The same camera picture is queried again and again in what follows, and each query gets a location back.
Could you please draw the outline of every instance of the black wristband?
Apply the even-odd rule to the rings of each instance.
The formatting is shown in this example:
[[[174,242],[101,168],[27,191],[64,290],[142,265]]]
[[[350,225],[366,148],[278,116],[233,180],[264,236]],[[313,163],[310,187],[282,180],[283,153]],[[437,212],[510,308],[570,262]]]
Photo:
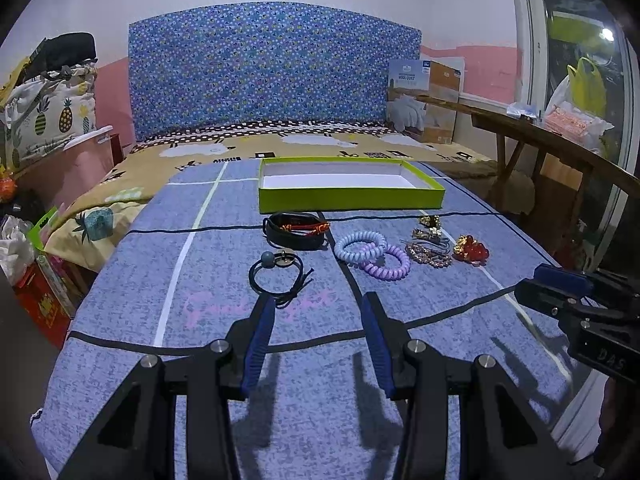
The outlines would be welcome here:
[[[301,235],[282,228],[284,225],[309,226],[322,224],[318,217],[309,213],[275,213],[262,221],[262,232],[267,240],[280,247],[295,251],[315,251],[324,244],[324,233]]]

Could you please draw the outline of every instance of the black hair tie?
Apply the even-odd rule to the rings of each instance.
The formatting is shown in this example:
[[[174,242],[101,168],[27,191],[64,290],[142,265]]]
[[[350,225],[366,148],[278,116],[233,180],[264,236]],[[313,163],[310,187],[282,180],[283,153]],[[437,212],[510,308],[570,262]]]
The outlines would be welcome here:
[[[270,290],[265,290],[260,285],[255,282],[255,275],[260,269],[273,269],[275,267],[276,262],[279,261],[289,261],[286,265],[287,267],[291,265],[295,265],[298,268],[298,277],[296,281],[293,283],[293,286],[287,292],[271,292]],[[276,308],[283,309],[289,306],[289,303],[293,301],[298,293],[306,287],[312,280],[306,280],[308,276],[314,272],[311,269],[308,273],[304,273],[305,266],[302,263],[302,260],[297,254],[286,253],[284,251],[280,253],[273,254],[271,251],[266,251],[262,253],[260,260],[255,262],[251,268],[249,269],[249,285],[251,288],[257,292],[258,294],[267,293],[273,296],[276,300]]]

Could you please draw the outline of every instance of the padded headboard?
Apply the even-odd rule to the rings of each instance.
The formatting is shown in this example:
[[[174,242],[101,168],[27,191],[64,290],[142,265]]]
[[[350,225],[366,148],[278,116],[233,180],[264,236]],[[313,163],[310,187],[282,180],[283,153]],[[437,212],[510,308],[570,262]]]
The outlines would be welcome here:
[[[201,7],[129,26],[136,138],[261,120],[375,121],[390,59],[418,59],[420,30],[286,2]]]

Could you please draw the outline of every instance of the red box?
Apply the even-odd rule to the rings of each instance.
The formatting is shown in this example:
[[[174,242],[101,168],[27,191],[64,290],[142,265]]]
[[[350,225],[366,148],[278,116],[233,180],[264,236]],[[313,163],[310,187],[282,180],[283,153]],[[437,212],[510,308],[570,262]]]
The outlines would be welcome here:
[[[40,331],[53,345],[61,349],[71,320],[37,264],[29,267],[14,286],[14,292]]]

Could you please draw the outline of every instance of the metal screw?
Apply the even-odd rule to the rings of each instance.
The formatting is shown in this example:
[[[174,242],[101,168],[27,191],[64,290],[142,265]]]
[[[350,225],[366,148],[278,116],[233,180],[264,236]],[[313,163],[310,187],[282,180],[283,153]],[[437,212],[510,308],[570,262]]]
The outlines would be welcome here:
[[[493,368],[495,366],[495,359],[489,354],[482,354],[478,358],[478,363],[482,368]]]
[[[216,354],[222,354],[229,348],[229,343],[224,339],[216,339],[209,345],[209,348],[211,348],[211,351],[215,352]]]
[[[158,356],[153,354],[147,354],[140,359],[140,365],[143,368],[153,368],[158,364]]]
[[[424,341],[420,341],[419,339],[411,339],[411,341],[409,341],[406,346],[411,352],[415,354],[424,352],[427,349],[427,343],[425,343]]]

